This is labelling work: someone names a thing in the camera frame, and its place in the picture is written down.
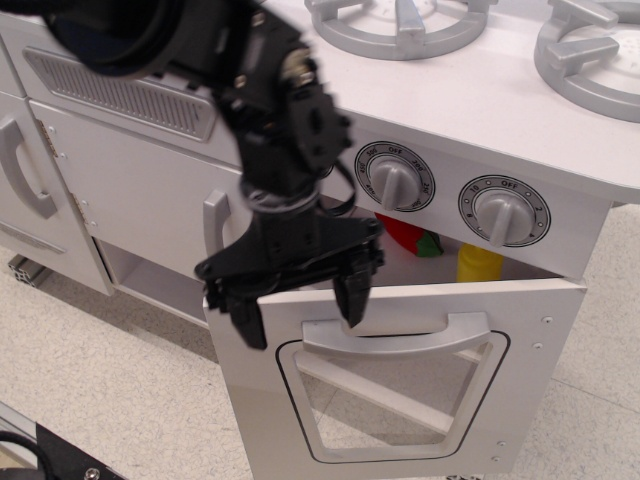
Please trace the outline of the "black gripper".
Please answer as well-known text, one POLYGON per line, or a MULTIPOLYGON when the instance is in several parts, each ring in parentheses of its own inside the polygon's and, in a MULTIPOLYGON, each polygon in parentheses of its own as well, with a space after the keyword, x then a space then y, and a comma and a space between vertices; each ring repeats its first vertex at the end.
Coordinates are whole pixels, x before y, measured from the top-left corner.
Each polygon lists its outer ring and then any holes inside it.
POLYGON ((257 299, 333 279, 338 308, 350 328, 363 319, 372 277, 384 254, 375 218, 330 216, 315 200, 289 210, 256 209, 239 240, 200 262, 210 308, 230 313, 252 349, 268 344, 257 299))

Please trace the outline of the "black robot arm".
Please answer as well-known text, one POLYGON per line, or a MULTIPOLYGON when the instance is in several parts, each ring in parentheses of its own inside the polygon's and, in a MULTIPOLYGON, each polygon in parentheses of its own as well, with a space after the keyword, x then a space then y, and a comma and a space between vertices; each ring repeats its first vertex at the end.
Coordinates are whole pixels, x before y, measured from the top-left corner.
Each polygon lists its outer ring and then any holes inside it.
POLYGON ((254 349, 267 346, 261 297, 331 281, 342 317, 358 325, 384 262, 377 220, 328 209, 320 180, 341 170, 350 121, 324 91, 300 32, 255 1, 5 1, 40 17, 94 73, 170 73, 207 88, 239 149, 240 189, 253 216, 229 247, 196 266, 210 308, 254 349))

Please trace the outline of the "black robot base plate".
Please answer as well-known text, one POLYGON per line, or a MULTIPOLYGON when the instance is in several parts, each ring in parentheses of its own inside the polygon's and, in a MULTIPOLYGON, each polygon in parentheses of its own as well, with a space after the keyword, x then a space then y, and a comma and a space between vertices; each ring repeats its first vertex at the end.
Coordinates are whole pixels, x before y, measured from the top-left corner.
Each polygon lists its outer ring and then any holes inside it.
POLYGON ((1 443, 19 446, 36 458, 36 467, 23 474, 16 468, 2 469, 2 479, 125 479, 111 466, 38 423, 33 434, 2 430, 1 443))

